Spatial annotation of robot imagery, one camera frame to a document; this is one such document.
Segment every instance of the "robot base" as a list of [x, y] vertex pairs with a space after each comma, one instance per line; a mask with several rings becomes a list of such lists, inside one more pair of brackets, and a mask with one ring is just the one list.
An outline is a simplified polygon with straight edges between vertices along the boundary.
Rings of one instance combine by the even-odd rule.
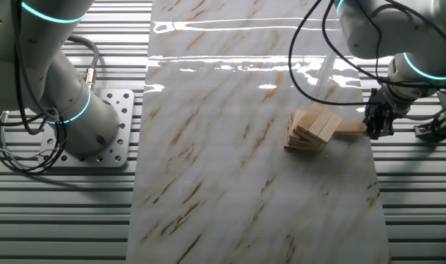
[[[53, 168], [120, 168], [127, 164], [128, 143], [130, 141], [132, 111], [134, 110], [134, 92], [129, 89], [97, 89], [99, 98], [108, 101], [119, 114], [120, 127], [117, 136], [105, 150], [93, 155], [82, 157], [71, 155], [64, 151]], [[55, 133], [50, 126], [45, 127], [40, 152], [50, 155], [54, 147]], [[43, 156], [39, 156], [39, 164], [43, 162]]]

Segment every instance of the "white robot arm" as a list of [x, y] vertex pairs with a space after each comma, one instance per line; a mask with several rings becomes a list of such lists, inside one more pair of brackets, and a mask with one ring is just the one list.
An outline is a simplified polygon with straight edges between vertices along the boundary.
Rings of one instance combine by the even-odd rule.
[[[446, 35], [446, 0], [398, 0], [420, 13]], [[415, 84], [446, 84], [446, 42], [437, 30], [416, 15], [398, 9], [384, 0], [336, 0], [337, 14], [354, 56], [363, 59], [394, 55], [388, 68], [388, 81]], [[381, 31], [379, 33], [372, 22]], [[369, 136], [392, 134], [392, 120], [403, 117], [418, 98], [436, 93], [436, 89], [382, 84], [371, 101], [391, 106], [370, 106], [365, 113]]]
[[[118, 133], [118, 113], [90, 89], [60, 51], [94, 0], [0, 0], [0, 111], [20, 108], [15, 89], [13, 2], [21, 4], [19, 46], [27, 73], [21, 73], [20, 81], [24, 106], [40, 113], [28, 96], [28, 80], [42, 106], [61, 113], [69, 153], [81, 156], [106, 149]], [[50, 126], [56, 121], [46, 119]]]

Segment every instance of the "marble veining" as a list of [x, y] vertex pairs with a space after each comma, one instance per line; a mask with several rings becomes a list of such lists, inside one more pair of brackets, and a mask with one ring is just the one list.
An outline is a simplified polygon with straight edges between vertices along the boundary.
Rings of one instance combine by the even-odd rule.
[[[312, 103], [287, 66], [312, 3], [153, 2], [127, 263], [390, 262], [369, 139], [283, 149], [289, 114]], [[325, 4], [296, 43], [296, 77], [318, 98], [361, 101], [358, 73], [324, 44]], [[327, 27], [346, 53], [335, 11]]]

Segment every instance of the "black cable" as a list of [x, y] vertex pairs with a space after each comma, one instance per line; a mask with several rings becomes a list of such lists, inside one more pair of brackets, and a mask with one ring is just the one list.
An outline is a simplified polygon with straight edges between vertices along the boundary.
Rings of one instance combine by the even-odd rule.
[[[44, 173], [45, 171], [50, 169], [55, 164], [56, 161], [58, 161], [58, 159], [62, 155], [63, 151], [65, 150], [65, 145], [66, 145], [65, 139], [67, 136], [65, 124], [64, 123], [56, 123], [55, 126], [56, 126], [57, 137], [56, 137], [54, 151], [52, 151], [52, 153], [49, 156], [47, 156], [47, 158], [41, 164], [34, 166], [32, 168], [28, 168], [28, 169], [20, 168], [17, 164], [15, 164], [13, 161], [11, 161], [8, 154], [6, 154], [3, 151], [0, 151], [0, 161], [6, 167], [8, 167], [9, 169], [11, 169], [14, 172], [21, 172], [21, 173], [24, 173], [25, 175], [31, 175], [31, 176], [40, 175], [40, 174]], [[3, 143], [3, 140], [1, 140], [1, 137], [2, 137], [1, 130], [2, 130], [2, 127], [0, 127], [0, 148], [7, 149], [7, 146]]]
[[368, 103], [368, 102], [361, 102], [361, 103], [337, 103], [337, 102], [329, 102], [329, 101], [325, 101], [325, 100], [320, 100], [317, 98], [314, 98], [311, 95], [308, 95], [296, 82], [295, 79], [295, 75], [293, 74], [293, 66], [291, 64], [291, 59], [293, 56], [293, 48], [295, 46], [295, 42], [296, 42], [296, 38], [298, 37], [299, 32], [301, 31], [301, 28], [303, 27], [303, 25], [306, 23], [306, 21], [308, 20], [308, 18], [311, 16], [311, 14], [314, 12], [314, 10], [316, 9], [316, 7], [318, 7], [318, 5], [321, 3], [322, 0], [317, 0], [316, 3], [314, 3], [314, 5], [311, 7], [311, 9], [308, 11], [308, 13], [305, 15], [305, 17], [303, 18], [303, 20], [301, 21], [301, 23], [299, 24], [298, 28], [295, 31], [295, 34], [291, 40], [291, 44], [290, 44], [290, 50], [288, 52], [288, 71], [290, 73], [290, 77], [291, 77], [291, 81], [293, 82], [293, 84], [295, 85], [296, 89], [305, 97], [309, 98], [310, 100], [313, 100], [317, 103], [322, 103], [322, 104], [326, 104], [326, 105], [331, 105], [331, 106], [366, 106], [366, 105], [370, 105], [370, 104], [375, 104], [375, 103]]
[[[29, 118], [27, 120], [27, 122], [31, 123], [35, 120], [42, 118], [43, 116], [44, 116], [44, 114], [38, 114], [35, 117]], [[0, 126], [6, 126], [6, 127], [13, 127], [13, 126], [19, 126], [19, 125], [24, 125], [24, 122], [0, 122]]]
[[88, 40], [87, 38], [75, 36], [75, 35], [69, 36], [68, 40], [73, 41], [75, 43], [81, 43], [81, 44], [85, 45], [86, 47], [90, 48], [92, 50], [92, 52], [94, 52], [90, 68], [96, 69], [96, 66], [98, 65], [98, 60], [99, 60], [99, 49], [96, 46], [96, 44], [93, 41]]
[[[17, 10], [17, 15], [18, 15], [18, 27], [19, 29], [21, 29], [21, 4], [22, 1], [17, 1], [16, 6], [14, 8], [16, 8]], [[14, 55], [15, 55], [15, 89], [16, 89], [16, 98], [18, 99], [18, 107], [19, 107], [19, 113], [21, 114], [21, 119], [24, 125], [24, 128], [26, 129], [27, 133], [31, 134], [31, 135], [37, 135], [38, 133], [42, 132], [43, 127], [45, 125], [45, 122], [47, 121], [47, 117], [45, 118], [44, 122], [42, 122], [41, 126], [33, 131], [31, 129], [31, 127], [29, 126], [29, 123], [27, 122], [27, 117], [26, 117], [26, 111], [25, 111], [25, 107], [24, 107], [24, 102], [23, 102], [23, 94], [22, 94], [22, 90], [21, 90], [21, 73], [20, 73], [20, 58], [18, 55], [18, 49], [16, 48], [16, 44], [15, 44], [15, 48], [14, 48]]]
[[363, 9], [362, 5], [360, 4], [359, 0], [355, 0], [360, 7], [360, 10], [362, 11], [363, 15], [370, 21], [370, 23], [375, 27], [376, 31], [378, 32], [378, 43], [376, 44], [376, 64], [375, 64], [375, 73], [376, 78], [379, 78], [378, 75], [378, 64], [379, 64], [379, 46], [381, 45], [381, 40], [383, 38], [383, 34], [381, 33], [381, 30], [379, 27], [371, 20], [370, 16], [366, 13], [365, 9]]

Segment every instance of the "metal bracket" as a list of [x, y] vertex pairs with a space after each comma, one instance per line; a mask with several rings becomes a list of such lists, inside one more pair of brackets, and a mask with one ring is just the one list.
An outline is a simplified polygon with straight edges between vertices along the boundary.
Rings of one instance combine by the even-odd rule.
[[[119, 113], [120, 128], [115, 140], [105, 150], [94, 155], [78, 157], [64, 151], [62, 157], [53, 165], [54, 168], [120, 168], [127, 164], [128, 143], [130, 141], [132, 112], [134, 110], [134, 92], [129, 89], [97, 89], [96, 95], [108, 101]], [[44, 155], [50, 155], [55, 139], [54, 129], [46, 126], [42, 143], [40, 145], [39, 164], [43, 162]]]

